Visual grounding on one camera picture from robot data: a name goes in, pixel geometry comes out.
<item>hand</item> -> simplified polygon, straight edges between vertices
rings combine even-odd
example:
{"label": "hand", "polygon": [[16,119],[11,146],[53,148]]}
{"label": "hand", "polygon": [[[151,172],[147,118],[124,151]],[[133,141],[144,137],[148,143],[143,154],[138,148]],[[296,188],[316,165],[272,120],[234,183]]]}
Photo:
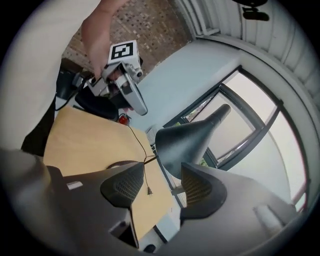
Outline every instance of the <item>hand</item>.
{"label": "hand", "polygon": [[98,79],[108,63],[112,16],[128,0],[101,0],[81,27],[82,41]]}

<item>white sleeve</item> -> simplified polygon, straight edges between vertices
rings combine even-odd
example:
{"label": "white sleeve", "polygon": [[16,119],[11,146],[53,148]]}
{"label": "white sleeve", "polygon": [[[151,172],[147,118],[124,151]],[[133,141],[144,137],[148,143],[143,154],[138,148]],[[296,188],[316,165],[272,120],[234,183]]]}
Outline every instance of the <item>white sleeve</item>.
{"label": "white sleeve", "polygon": [[20,149],[56,93],[61,56],[100,0],[48,0],[24,23],[0,74],[0,148]]}

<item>white wall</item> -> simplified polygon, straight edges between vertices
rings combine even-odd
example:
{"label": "white wall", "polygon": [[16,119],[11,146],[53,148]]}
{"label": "white wall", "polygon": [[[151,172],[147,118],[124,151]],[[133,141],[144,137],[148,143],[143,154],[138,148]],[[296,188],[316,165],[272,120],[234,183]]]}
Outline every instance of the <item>white wall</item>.
{"label": "white wall", "polygon": [[131,126],[147,130],[163,126],[239,65],[239,51],[197,40],[178,50],[140,83],[148,114],[129,112]]}

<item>ceiling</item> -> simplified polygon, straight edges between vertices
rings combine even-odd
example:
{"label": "ceiling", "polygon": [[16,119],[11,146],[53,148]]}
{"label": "ceiling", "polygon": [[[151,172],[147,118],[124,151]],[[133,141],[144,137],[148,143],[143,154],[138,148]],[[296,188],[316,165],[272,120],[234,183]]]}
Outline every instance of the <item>ceiling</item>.
{"label": "ceiling", "polygon": [[275,57],[306,87],[320,110],[320,66],[304,32],[275,0],[258,7],[269,21],[245,20],[232,0],[176,0],[195,38],[224,35],[252,44]]}

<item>floor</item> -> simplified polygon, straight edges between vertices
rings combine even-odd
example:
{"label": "floor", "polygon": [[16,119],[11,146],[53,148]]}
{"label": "floor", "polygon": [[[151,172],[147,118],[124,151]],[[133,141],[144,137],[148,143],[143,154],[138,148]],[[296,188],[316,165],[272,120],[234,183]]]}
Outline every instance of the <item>floor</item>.
{"label": "floor", "polygon": [[[137,40],[144,61],[142,69],[147,75],[191,41],[191,35],[174,0],[130,0],[114,16],[110,39],[112,44]],[[92,71],[81,42],[80,29],[62,57]]]}

